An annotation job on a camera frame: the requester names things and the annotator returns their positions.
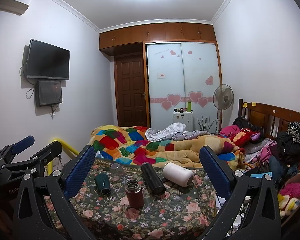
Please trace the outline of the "wooden bed headboard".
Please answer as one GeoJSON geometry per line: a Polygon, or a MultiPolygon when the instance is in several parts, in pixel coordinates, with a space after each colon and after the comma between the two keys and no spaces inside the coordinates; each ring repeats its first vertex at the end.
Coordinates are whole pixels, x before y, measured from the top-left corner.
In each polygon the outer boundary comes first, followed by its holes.
{"type": "Polygon", "coordinates": [[[262,127],[264,136],[270,139],[286,131],[290,122],[300,122],[300,112],[258,102],[238,101],[238,114],[251,124],[262,127]]]}

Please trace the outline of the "floral green quilt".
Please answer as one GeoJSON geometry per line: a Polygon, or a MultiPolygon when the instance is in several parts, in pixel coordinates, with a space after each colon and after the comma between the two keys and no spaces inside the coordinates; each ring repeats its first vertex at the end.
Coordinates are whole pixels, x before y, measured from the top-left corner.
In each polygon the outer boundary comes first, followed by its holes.
{"type": "Polygon", "coordinates": [[[189,187],[163,179],[166,191],[155,197],[144,183],[139,166],[123,166],[125,175],[112,181],[112,163],[95,159],[79,192],[70,198],[82,222],[97,239],[196,239],[213,221],[217,213],[215,189],[204,169],[192,169],[194,178],[189,187]],[[109,196],[102,195],[96,187],[94,178],[100,173],[109,177],[109,196]],[[125,192],[129,180],[141,185],[141,209],[130,207],[125,192]]]}

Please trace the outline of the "yellow plush toy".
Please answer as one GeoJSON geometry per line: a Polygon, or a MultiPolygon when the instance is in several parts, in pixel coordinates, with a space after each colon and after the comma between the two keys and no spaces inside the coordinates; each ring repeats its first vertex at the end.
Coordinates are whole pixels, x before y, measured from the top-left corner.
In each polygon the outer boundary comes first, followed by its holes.
{"type": "Polygon", "coordinates": [[[290,216],[300,205],[300,199],[289,195],[277,195],[280,217],[290,216]]]}

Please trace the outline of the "black thermos bottle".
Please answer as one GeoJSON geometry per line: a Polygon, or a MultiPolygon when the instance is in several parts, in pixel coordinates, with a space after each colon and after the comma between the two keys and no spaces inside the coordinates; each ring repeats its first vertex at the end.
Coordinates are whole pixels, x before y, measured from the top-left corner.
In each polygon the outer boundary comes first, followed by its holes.
{"type": "Polygon", "coordinates": [[[161,196],[165,193],[166,188],[162,180],[158,177],[153,166],[150,163],[143,163],[141,165],[143,179],[148,186],[153,196],[161,196]]]}

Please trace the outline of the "white small cabinet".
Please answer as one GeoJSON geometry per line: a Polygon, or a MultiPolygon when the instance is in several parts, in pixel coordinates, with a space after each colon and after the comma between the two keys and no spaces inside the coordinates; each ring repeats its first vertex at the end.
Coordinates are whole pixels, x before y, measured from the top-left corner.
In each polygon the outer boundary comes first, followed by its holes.
{"type": "Polygon", "coordinates": [[[191,112],[173,112],[173,122],[181,122],[186,125],[186,131],[193,131],[193,111],[191,112]]]}

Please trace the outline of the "red plush toy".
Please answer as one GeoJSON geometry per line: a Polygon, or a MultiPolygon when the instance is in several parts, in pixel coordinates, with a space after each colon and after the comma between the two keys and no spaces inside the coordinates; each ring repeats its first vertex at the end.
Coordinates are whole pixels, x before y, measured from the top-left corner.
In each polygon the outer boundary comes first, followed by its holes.
{"type": "Polygon", "coordinates": [[[252,131],[248,128],[240,129],[239,132],[232,136],[230,140],[238,147],[243,147],[251,141],[258,140],[261,133],[252,131]]]}

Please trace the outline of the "grey white crumpled sheet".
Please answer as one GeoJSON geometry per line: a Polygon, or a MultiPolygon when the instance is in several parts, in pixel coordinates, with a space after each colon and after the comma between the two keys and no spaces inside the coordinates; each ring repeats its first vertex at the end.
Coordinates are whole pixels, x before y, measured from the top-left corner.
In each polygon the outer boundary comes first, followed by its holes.
{"type": "Polygon", "coordinates": [[[176,122],[163,130],[149,128],[145,131],[145,137],[151,142],[159,142],[164,140],[183,141],[196,139],[200,136],[212,135],[207,131],[187,131],[186,125],[181,122],[176,122]]]}

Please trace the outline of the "colourful patchwork blanket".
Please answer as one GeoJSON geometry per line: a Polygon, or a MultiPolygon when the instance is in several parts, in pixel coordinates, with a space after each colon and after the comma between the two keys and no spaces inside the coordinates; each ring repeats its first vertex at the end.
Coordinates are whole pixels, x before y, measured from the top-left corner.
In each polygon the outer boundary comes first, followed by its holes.
{"type": "Polygon", "coordinates": [[[190,140],[151,142],[146,139],[145,132],[142,126],[100,126],[92,131],[89,145],[104,159],[125,165],[150,163],[154,167],[164,167],[167,163],[202,167],[199,152],[202,147],[209,146],[232,170],[244,167],[243,152],[228,138],[201,135],[190,140]]]}

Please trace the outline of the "clear glass cup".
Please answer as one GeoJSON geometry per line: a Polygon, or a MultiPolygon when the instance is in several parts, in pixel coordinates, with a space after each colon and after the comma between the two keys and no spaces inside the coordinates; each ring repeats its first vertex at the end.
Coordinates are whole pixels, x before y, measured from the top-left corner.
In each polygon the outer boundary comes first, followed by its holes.
{"type": "Polygon", "coordinates": [[[112,181],[117,181],[125,175],[123,167],[119,163],[112,163],[110,166],[110,172],[112,181]]]}

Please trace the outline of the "red thermos cup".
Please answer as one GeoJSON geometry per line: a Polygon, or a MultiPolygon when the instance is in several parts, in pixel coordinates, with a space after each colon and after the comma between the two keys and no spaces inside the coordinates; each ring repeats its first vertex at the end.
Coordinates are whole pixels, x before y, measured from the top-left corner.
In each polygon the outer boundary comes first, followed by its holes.
{"type": "Polygon", "coordinates": [[[126,182],[125,192],[130,204],[130,207],[141,209],[144,205],[143,193],[141,185],[136,180],[129,180],[126,182]]]}

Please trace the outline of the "yellow padded bed rail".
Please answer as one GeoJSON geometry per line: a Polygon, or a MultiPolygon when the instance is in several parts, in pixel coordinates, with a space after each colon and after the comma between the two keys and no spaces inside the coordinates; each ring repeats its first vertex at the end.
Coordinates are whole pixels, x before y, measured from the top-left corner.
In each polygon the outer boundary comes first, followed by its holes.
{"type": "Polygon", "coordinates": [[[60,142],[62,145],[62,152],[59,154],[53,161],[49,162],[46,165],[46,173],[47,175],[51,175],[54,170],[62,169],[64,164],[62,162],[62,156],[67,155],[69,159],[74,159],[79,155],[79,151],[76,150],[74,147],[72,147],[70,144],[68,144],[66,141],[59,139],[59,138],[53,138],[52,141],[60,142]]]}

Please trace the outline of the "sliding wardrobe with hearts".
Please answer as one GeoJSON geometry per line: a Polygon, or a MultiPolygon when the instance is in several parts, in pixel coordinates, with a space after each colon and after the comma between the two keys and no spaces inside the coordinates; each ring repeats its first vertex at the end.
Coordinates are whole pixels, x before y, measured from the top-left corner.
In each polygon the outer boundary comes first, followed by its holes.
{"type": "Polygon", "coordinates": [[[150,127],[163,130],[173,112],[192,102],[193,131],[216,132],[213,94],[221,84],[217,45],[205,42],[149,43],[146,48],[150,127]]]}

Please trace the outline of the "wall mounted black television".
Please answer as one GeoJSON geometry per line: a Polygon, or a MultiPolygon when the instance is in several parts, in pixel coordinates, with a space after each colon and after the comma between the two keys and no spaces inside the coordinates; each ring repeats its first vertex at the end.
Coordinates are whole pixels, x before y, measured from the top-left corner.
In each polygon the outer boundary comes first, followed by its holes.
{"type": "Polygon", "coordinates": [[[24,74],[29,79],[68,80],[70,51],[30,39],[24,74]]]}

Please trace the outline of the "standing electric fan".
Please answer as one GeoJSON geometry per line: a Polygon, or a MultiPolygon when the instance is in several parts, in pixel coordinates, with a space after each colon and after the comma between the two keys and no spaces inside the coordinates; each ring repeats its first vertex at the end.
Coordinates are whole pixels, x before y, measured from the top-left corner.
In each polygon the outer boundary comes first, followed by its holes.
{"type": "Polygon", "coordinates": [[[213,94],[213,105],[217,109],[216,133],[219,133],[222,126],[223,111],[228,109],[234,101],[234,93],[229,85],[221,84],[213,94]]]}

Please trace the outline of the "dark green faceted cup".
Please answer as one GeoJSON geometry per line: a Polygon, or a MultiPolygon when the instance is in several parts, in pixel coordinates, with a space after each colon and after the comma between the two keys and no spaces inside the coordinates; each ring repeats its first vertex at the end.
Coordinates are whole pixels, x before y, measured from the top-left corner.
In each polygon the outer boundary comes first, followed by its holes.
{"type": "Polygon", "coordinates": [[[110,189],[110,180],[107,174],[105,173],[100,173],[95,176],[94,181],[96,183],[96,187],[98,191],[104,195],[104,196],[109,196],[111,194],[111,189],[110,189]]]}

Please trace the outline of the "light blue box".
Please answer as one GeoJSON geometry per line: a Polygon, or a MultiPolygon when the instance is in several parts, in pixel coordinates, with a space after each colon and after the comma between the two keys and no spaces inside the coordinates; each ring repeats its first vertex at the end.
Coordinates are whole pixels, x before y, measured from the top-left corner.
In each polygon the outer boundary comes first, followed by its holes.
{"type": "Polygon", "coordinates": [[[270,177],[273,176],[272,172],[265,172],[265,173],[257,173],[257,174],[251,174],[251,178],[262,178],[265,175],[269,175],[270,177]]]}

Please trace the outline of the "green bottle on cabinet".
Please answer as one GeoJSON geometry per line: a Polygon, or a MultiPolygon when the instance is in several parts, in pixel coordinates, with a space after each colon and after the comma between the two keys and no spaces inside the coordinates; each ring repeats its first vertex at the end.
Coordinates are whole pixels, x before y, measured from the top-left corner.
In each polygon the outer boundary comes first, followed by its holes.
{"type": "Polygon", "coordinates": [[[191,112],[192,111],[192,102],[189,100],[187,102],[187,112],[191,112]]]}

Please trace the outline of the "white thermos cup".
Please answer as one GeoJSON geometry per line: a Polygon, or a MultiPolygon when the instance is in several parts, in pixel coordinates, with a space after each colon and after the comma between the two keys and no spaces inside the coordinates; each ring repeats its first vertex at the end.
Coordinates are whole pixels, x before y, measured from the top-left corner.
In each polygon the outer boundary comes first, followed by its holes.
{"type": "Polygon", "coordinates": [[[181,187],[188,187],[192,183],[194,173],[174,163],[168,163],[163,168],[162,175],[165,179],[181,187]]]}

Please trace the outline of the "overhead wooden cabinets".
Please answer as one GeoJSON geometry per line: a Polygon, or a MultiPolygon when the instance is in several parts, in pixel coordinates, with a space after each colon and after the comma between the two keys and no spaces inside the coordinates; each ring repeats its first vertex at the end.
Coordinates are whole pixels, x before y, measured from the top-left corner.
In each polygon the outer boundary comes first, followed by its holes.
{"type": "Polygon", "coordinates": [[[99,50],[108,56],[131,54],[141,52],[143,43],[157,41],[216,42],[216,36],[210,24],[143,24],[100,33],[99,50]]]}

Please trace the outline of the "brown wooden door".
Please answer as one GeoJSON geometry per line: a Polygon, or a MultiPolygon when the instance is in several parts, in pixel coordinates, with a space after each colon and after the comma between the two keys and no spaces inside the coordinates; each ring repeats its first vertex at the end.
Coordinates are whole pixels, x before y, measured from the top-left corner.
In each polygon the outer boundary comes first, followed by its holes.
{"type": "Polygon", "coordinates": [[[147,126],[143,56],[117,56],[114,62],[118,125],[147,126]]]}

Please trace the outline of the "small wall mounted screen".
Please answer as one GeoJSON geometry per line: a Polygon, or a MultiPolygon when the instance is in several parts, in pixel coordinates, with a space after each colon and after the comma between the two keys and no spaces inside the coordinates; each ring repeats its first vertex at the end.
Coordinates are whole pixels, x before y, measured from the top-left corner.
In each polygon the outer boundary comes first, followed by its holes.
{"type": "Polygon", "coordinates": [[[61,81],[38,80],[34,92],[36,107],[58,105],[63,102],[61,81]]]}

